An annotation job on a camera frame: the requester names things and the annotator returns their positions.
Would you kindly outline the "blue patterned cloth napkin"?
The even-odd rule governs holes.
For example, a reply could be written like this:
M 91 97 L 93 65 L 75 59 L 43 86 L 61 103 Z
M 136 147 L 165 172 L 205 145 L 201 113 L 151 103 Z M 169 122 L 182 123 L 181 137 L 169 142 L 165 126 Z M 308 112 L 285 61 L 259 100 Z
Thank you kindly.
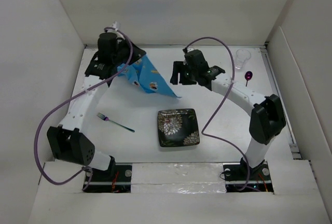
M 142 89 L 144 92 L 158 93 L 180 99 L 166 83 L 147 55 L 128 65 L 119 75 L 125 76 L 128 82 Z

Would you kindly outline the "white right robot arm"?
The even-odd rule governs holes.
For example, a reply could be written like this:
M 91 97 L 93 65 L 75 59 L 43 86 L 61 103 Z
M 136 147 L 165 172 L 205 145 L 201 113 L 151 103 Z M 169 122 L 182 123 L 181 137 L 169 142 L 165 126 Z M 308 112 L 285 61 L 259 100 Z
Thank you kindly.
M 235 82 L 222 68 L 210 67 L 200 50 L 194 49 L 184 57 L 184 61 L 173 62 L 171 84 L 198 84 L 223 95 L 249 115 L 251 141 L 242 159 L 240 173 L 245 179 L 252 179 L 258 174 L 270 144 L 286 126 L 280 98 L 275 94 L 257 93 Z

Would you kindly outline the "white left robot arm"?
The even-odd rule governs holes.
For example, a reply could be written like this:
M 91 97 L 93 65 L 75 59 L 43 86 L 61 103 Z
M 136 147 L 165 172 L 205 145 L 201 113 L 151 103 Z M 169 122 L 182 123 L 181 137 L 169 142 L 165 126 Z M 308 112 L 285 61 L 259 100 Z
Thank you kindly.
M 50 148 L 56 159 L 97 169 L 98 175 L 106 181 L 114 178 L 114 159 L 97 151 L 86 137 L 86 132 L 95 116 L 99 100 L 111 84 L 108 78 L 118 72 L 118 67 L 131 65 L 145 54 L 133 42 L 127 42 L 115 33 L 99 35 L 98 50 L 85 71 L 82 95 L 73 100 L 59 125 L 47 131 Z

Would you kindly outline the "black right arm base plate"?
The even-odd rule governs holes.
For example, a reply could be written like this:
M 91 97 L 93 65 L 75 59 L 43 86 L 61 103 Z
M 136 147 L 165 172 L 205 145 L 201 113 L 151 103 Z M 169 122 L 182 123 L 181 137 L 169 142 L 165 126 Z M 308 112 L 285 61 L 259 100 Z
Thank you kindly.
M 227 193 L 273 192 L 272 179 L 267 163 L 247 176 L 246 167 L 240 163 L 223 163 L 219 177 L 224 180 Z

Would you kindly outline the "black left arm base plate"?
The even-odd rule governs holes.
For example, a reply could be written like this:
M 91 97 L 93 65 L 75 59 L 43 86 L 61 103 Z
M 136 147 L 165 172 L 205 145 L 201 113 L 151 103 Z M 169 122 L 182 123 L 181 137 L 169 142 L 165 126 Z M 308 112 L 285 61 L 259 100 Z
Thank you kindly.
M 130 193 L 132 164 L 117 163 L 111 174 L 107 171 L 92 170 L 86 172 L 83 192 L 86 193 Z

